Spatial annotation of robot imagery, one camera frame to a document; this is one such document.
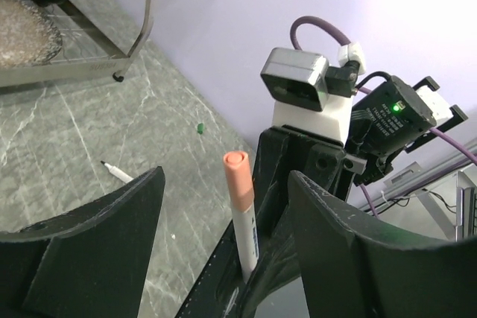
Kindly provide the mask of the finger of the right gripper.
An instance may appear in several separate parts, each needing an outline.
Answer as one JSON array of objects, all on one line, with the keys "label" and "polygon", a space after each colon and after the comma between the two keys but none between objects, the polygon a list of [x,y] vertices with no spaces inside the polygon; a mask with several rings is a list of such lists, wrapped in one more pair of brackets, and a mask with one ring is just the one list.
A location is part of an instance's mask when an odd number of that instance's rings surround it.
[{"label": "finger of the right gripper", "polygon": [[262,224],[259,263],[249,280],[242,278],[233,225],[229,224],[177,317],[254,317],[265,298],[298,278],[289,206],[264,204],[257,220]]}]

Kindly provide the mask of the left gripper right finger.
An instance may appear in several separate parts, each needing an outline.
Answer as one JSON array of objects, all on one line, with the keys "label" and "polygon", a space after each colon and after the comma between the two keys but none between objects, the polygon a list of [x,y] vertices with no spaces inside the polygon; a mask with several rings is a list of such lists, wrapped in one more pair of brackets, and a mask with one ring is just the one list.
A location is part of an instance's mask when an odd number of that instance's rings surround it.
[{"label": "left gripper right finger", "polygon": [[474,317],[476,238],[409,232],[288,177],[295,247],[311,317]]}]

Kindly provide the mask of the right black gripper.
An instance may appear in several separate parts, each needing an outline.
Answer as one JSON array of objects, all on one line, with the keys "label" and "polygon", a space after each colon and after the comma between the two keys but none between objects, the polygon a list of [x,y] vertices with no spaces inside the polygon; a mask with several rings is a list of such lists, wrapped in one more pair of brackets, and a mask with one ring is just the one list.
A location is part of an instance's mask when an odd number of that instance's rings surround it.
[{"label": "right black gripper", "polygon": [[288,175],[299,171],[330,194],[346,201],[358,158],[342,144],[290,126],[270,127],[259,137],[253,167],[257,229],[271,236],[288,205]]}]

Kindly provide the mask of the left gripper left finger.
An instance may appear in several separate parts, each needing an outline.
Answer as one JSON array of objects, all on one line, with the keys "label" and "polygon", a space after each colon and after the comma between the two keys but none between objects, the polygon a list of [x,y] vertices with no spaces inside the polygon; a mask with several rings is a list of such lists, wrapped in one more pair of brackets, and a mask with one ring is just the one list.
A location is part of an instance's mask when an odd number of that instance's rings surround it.
[{"label": "left gripper left finger", "polygon": [[1,233],[2,317],[137,317],[165,189],[161,167]]}]

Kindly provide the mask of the white pen orange cap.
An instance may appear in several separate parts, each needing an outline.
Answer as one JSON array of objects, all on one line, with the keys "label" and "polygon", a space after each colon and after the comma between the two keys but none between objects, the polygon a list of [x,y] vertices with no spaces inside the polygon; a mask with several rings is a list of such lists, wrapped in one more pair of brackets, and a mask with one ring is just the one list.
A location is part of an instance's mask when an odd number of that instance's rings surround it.
[{"label": "white pen orange cap", "polygon": [[247,282],[259,260],[255,194],[249,156],[244,151],[228,152],[223,157],[223,165],[242,277]]}]

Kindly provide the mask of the white marker black tip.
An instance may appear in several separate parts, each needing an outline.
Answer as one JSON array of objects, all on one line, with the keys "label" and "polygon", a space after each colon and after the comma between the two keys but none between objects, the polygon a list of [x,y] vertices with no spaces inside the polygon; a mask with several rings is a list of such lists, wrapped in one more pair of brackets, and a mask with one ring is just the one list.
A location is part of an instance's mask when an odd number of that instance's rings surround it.
[{"label": "white marker black tip", "polygon": [[119,179],[121,182],[124,184],[127,184],[133,180],[133,177],[126,174],[124,171],[122,171],[120,168],[109,164],[108,162],[105,162],[101,160],[101,164],[109,171],[111,175],[113,175],[115,178]]}]

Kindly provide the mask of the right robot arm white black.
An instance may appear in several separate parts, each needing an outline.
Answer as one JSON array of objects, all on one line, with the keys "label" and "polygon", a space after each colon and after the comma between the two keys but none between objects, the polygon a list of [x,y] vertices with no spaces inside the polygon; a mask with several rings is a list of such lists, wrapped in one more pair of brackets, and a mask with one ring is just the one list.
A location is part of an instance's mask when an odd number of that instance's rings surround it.
[{"label": "right robot arm white black", "polygon": [[414,86],[382,75],[358,103],[356,76],[316,81],[264,75],[276,101],[255,162],[227,153],[224,172],[233,219],[178,311],[179,317],[253,317],[270,294],[300,275],[288,205],[288,175],[299,171],[345,199],[352,185],[391,172],[394,158],[466,116],[445,104],[426,77]]}]

